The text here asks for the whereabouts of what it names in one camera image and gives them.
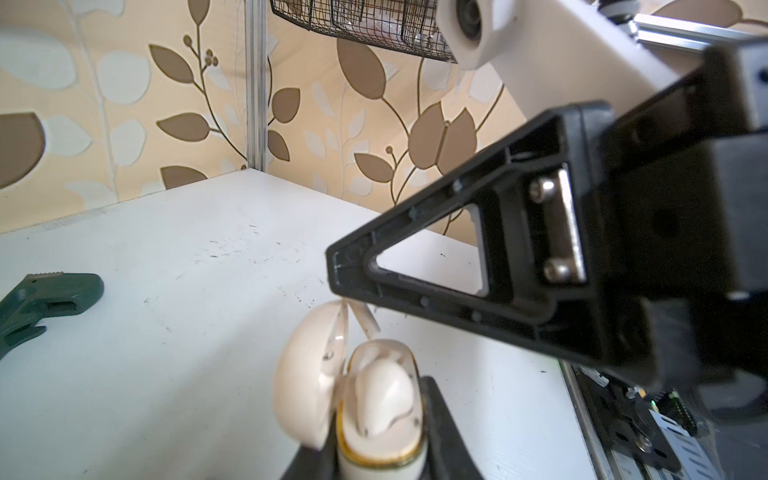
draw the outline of beige wall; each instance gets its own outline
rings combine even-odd
[[[662,8],[676,18],[768,33],[760,21],[743,22],[768,19],[765,0],[740,0],[741,6],[726,0],[642,3],[645,13]],[[299,0],[288,7],[300,11]],[[318,35],[271,13],[269,39],[276,119],[270,124],[273,154],[267,170],[379,212],[525,121],[489,66],[464,72],[457,65]],[[673,52],[659,55],[681,74],[698,62]],[[439,106],[426,114],[434,104]],[[438,155],[445,159],[430,166],[429,155],[437,148],[430,145],[439,143],[443,119],[452,122],[445,136],[451,144]],[[467,214],[432,229],[442,233],[446,227],[450,237],[475,242]]]
[[[243,39],[243,0],[0,2],[0,232],[241,168]]]

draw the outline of white earbud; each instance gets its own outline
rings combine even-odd
[[[377,359],[355,380],[357,428],[360,435],[380,435],[413,408],[413,384],[408,373],[391,359]]]

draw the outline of wire mesh basket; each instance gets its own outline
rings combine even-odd
[[[419,57],[455,62],[437,29],[437,0],[270,0],[307,30]]]

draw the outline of earbud case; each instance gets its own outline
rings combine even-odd
[[[336,412],[337,457],[345,480],[416,479],[426,460],[427,439],[415,359],[401,342],[373,339],[354,350],[345,371],[348,305],[335,300],[312,308],[289,338],[274,380],[277,421],[287,435],[320,450]],[[378,331],[376,321],[364,305],[352,307],[370,338]],[[368,436],[358,428],[355,381],[381,359],[396,362],[407,373],[413,403],[384,433]]]

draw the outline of white table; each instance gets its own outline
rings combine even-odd
[[[278,478],[296,443],[271,410],[276,359],[333,298],[326,247],[375,216],[243,170],[1,235],[2,294],[51,271],[97,273],[105,291],[0,361],[0,478]],[[473,290],[477,261],[421,232],[382,263]],[[554,359],[376,315],[437,379],[486,479],[594,478]]]

